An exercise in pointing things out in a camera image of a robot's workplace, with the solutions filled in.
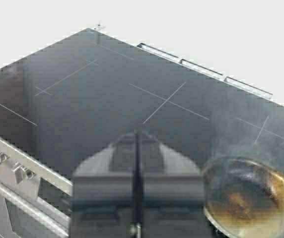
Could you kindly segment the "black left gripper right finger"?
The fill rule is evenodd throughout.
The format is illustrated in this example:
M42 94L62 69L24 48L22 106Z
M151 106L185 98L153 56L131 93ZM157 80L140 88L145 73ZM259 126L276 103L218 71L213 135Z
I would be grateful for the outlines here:
M139 135L144 238L204 238L204 182L197 164L148 133Z

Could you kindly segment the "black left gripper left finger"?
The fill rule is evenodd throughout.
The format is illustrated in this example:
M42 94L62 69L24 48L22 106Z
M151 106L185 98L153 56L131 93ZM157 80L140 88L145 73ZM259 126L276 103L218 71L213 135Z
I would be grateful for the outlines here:
M71 238L137 238L134 220L135 133L85 159L72 175Z

